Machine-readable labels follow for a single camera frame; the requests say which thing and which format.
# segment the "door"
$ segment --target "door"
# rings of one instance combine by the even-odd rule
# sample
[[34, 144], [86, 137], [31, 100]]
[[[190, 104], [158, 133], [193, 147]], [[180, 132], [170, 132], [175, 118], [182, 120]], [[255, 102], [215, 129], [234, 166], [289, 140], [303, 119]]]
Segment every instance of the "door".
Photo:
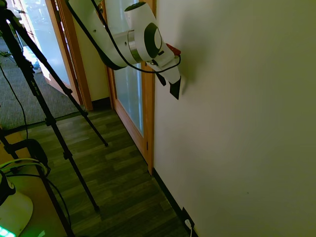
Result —
[[[104, 16], [112, 34], [129, 30], [124, 10], [138, 0], [105, 0]], [[153, 8], [154, 1], [148, 0]], [[145, 63], [136, 67], [150, 70]], [[149, 172], [153, 168], [154, 133], [154, 74], [146, 74], [131, 67], [117, 71], [108, 68], [113, 108], [124, 123], [139, 151], [148, 164]]]
[[[63, 32], [61, 32], [62, 27], [58, 25], [60, 21], [56, 20], [55, 1], [17, 0], [16, 4], [22, 10], [22, 23], [30, 37], [44, 54], [64, 85], [72, 89], [75, 100], [81, 103], [79, 88], [75, 85], [75, 74], [67, 58], [68, 49], [65, 46]], [[39, 64], [46, 82], [63, 93], [45, 66], [41, 62]]]

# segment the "wall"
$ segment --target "wall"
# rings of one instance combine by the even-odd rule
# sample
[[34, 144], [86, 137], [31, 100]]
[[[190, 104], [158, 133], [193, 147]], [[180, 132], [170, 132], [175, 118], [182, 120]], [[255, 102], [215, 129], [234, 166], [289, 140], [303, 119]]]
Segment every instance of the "wall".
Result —
[[158, 0], [182, 95], [156, 80], [155, 169], [200, 237], [316, 235], [316, 4]]
[[95, 101], [109, 97], [110, 94], [105, 65], [97, 50], [75, 19], [74, 24], [91, 100]]

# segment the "power cord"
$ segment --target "power cord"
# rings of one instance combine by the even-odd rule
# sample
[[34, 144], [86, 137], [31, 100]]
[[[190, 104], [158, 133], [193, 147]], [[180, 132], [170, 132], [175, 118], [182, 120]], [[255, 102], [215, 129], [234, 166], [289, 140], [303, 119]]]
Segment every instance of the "power cord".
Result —
[[106, 31], [108, 32], [108, 34], [109, 34], [109, 36], [110, 36], [110, 39], [111, 39], [111, 41], [112, 41], [112, 43], [113, 43], [115, 49], [117, 50], [118, 54], [120, 55], [120, 57], [123, 59], [123, 61], [124, 61], [127, 65], [129, 65], [129, 66], [132, 67], [133, 69], [136, 69], [136, 70], [141, 71], [141, 72], [143, 72], [143, 73], [150, 73], [150, 74], [163, 73], [163, 72], [168, 71], [169, 69], [175, 68], [175, 67], [177, 67], [177, 66], [180, 65], [180, 63], [181, 63], [181, 56], [180, 56], [180, 55], [179, 55], [179, 62], [178, 62], [176, 65], [174, 65], [174, 66], [172, 66], [172, 67], [169, 67], [169, 68], [167, 68], [167, 69], [164, 69], [164, 70], [162, 70], [162, 71], [158, 71], [158, 72], [155, 72], [155, 71], [152, 72], [152, 71], [142, 70], [142, 69], [139, 69], [139, 68], [135, 67], [134, 65], [130, 64], [130, 63], [125, 59], [125, 57], [123, 56], [123, 54], [120, 52], [119, 47], [118, 47], [117, 43], [115, 42], [115, 40], [114, 40], [114, 38], [113, 38], [113, 36], [112, 36], [112, 33], [111, 33], [111, 31], [110, 31], [110, 29], [109, 29], [109, 27], [108, 27], [108, 24], [106, 23], [106, 21], [105, 21], [103, 15], [102, 15], [100, 9], [98, 8], [97, 4], [95, 3], [95, 0], [91, 0], [91, 2], [92, 2], [92, 4], [93, 4], [95, 10], [97, 11], [97, 13], [98, 13], [98, 15], [99, 15], [99, 18], [101, 19], [102, 24], [104, 25]]
[[[31, 176], [31, 177], [37, 177], [37, 178], [41, 178], [39, 175], [35, 175], [35, 174], [12, 174], [12, 175], [7, 175], [7, 177], [15, 177], [15, 176]], [[60, 191], [58, 190], [58, 188], [49, 180], [47, 179], [47, 177], [45, 177], [45, 179], [48, 181], [48, 183], [57, 191], [61, 201], [63, 202], [63, 205], [65, 207], [65, 210], [67, 212], [68, 215], [68, 222], [69, 222], [69, 226], [71, 227], [71, 220], [70, 220], [70, 214], [67, 208], [67, 205], [65, 203], [65, 200], [63, 199], [63, 196], [61, 195]]]
[[[19, 162], [19, 161], [32, 161], [32, 162], [31, 163], [21, 163], [21, 164], [17, 164], [17, 165], [13, 165], [13, 166], [7, 167], [8, 165], [10, 165], [12, 163]], [[51, 170], [48, 166], [45, 166], [43, 163], [41, 163], [37, 159], [33, 159], [33, 158], [19, 158], [19, 159], [10, 160], [10, 161], [8, 161], [6, 163], [0, 164], [0, 170], [2, 172], [10, 170], [10, 171], [5, 173], [5, 174], [8, 174], [10, 172], [14, 172], [17, 168], [21, 168], [21, 167], [27, 166], [27, 165], [40, 166], [42, 168], [42, 171], [43, 171], [43, 173], [44, 173], [44, 175], [46, 177], [49, 175], [50, 170]]]
[[15, 94], [15, 92], [14, 92], [12, 86], [11, 86], [11, 83], [9, 82], [8, 78], [6, 77], [6, 75], [5, 75], [5, 73], [4, 73], [3, 69], [2, 69], [1, 64], [0, 64], [0, 69], [1, 69], [1, 71], [2, 71], [2, 74], [3, 74], [3, 76], [4, 76], [5, 80], [6, 80], [6, 82], [9, 84], [11, 91], [13, 92], [13, 95], [15, 96], [15, 99], [18, 101], [18, 103], [19, 103], [19, 105], [20, 105], [20, 107], [21, 107], [21, 109], [22, 109], [23, 118], [24, 118], [24, 124], [25, 124], [25, 129], [26, 129], [26, 139], [28, 139], [28, 138], [29, 138], [29, 132], [28, 132], [28, 125], [27, 125], [27, 123], [26, 123], [26, 116], [25, 116], [24, 108], [23, 108], [23, 106], [22, 106], [20, 100], [18, 99], [17, 95]]
[[186, 224], [186, 226], [191, 230], [191, 234], [190, 237], [192, 237], [192, 232], [193, 232], [193, 228], [191, 226], [191, 222], [189, 219], [185, 220], [184, 223]]

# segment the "green light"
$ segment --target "green light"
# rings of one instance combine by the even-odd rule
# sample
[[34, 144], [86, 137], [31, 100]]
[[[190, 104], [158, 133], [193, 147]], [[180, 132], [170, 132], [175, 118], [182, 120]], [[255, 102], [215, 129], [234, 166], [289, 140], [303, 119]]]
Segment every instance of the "green light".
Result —
[[11, 233], [10, 231], [6, 230], [3, 227], [0, 227], [0, 236], [3, 236], [3, 237], [15, 237], [15, 234]]

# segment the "wooden door frame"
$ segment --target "wooden door frame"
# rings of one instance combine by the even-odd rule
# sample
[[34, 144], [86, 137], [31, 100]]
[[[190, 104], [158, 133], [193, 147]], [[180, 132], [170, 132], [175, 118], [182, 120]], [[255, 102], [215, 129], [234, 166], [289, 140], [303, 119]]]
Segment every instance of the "wooden door frame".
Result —
[[[156, 0], [140, 0], [148, 3], [154, 15], [156, 15]], [[104, 0], [102, 1], [103, 17], [107, 19], [106, 8]], [[152, 175], [154, 167], [154, 116], [155, 116], [155, 74], [142, 73], [142, 95], [143, 95], [143, 124], [144, 124], [144, 138], [139, 130], [128, 116], [122, 104], [118, 100], [114, 71], [106, 67], [109, 81], [109, 91], [111, 106], [116, 110], [118, 116], [122, 120], [124, 126], [134, 140], [137, 148], [145, 158], [148, 164], [148, 171]], [[152, 71], [152, 68], [147, 66], [145, 62], [142, 63], [142, 69]]]
[[63, 59], [69, 64], [69, 67], [66, 67], [66, 69], [67, 73], [71, 75], [69, 81], [73, 96], [77, 98], [79, 104], [84, 104], [85, 108], [91, 111], [93, 106], [72, 14], [64, 0], [56, 0], [58, 9], [55, 0], [45, 0], [45, 2], [59, 47], [63, 51]]

